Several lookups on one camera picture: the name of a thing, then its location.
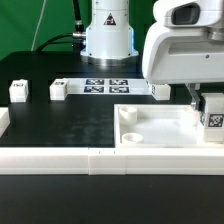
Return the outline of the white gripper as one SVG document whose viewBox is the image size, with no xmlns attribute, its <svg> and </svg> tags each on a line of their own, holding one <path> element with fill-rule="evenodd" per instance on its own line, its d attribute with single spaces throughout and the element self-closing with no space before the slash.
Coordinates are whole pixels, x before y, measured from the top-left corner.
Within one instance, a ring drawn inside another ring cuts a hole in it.
<svg viewBox="0 0 224 224">
<path fill-rule="evenodd" d="M 151 84 L 184 84 L 198 110 L 192 83 L 224 82 L 224 0 L 157 0 L 155 23 L 143 50 L 143 77 Z"/>
</svg>

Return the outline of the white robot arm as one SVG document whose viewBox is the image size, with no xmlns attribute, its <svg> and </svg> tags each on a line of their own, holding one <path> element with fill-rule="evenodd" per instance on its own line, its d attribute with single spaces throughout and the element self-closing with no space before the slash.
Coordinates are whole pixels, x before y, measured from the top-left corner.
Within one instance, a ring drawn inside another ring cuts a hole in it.
<svg viewBox="0 0 224 224">
<path fill-rule="evenodd" d="M 224 82 L 224 0 L 157 0 L 155 23 L 142 55 L 150 84 L 185 84 L 198 103 L 195 86 Z M 118 64 L 138 55 L 129 25 L 129 0 L 92 0 L 83 60 Z"/>
</svg>

